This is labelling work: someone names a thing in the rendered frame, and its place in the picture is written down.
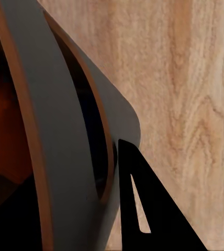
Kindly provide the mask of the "can of soda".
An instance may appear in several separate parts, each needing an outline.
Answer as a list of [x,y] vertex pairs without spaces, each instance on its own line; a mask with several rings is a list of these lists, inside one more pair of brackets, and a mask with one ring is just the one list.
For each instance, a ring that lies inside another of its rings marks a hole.
[[108,153],[102,120],[94,94],[89,89],[76,89],[86,126],[95,183],[107,179]]
[[12,79],[0,74],[0,175],[16,184],[33,174],[29,145]]

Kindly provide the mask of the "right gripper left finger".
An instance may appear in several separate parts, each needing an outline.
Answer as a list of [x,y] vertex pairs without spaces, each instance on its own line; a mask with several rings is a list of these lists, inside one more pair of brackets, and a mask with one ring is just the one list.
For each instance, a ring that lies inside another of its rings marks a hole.
[[42,251],[34,173],[0,206],[0,251]]

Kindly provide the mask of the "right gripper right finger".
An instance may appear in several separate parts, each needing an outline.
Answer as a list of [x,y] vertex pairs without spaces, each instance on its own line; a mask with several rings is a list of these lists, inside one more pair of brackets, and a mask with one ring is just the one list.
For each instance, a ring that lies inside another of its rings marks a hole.
[[[208,251],[139,149],[118,140],[122,251]],[[151,233],[139,229],[131,174]]]

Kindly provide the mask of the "trash can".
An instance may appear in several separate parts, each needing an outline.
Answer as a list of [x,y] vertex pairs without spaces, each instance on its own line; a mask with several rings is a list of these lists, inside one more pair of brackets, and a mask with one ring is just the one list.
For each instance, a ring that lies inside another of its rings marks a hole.
[[[0,74],[15,86],[35,178],[42,251],[105,251],[120,206],[118,140],[140,146],[138,115],[37,0],[0,0]],[[93,92],[108,153],[95,183],[76,89]],[[0,206],[22,185],[0,175]]]

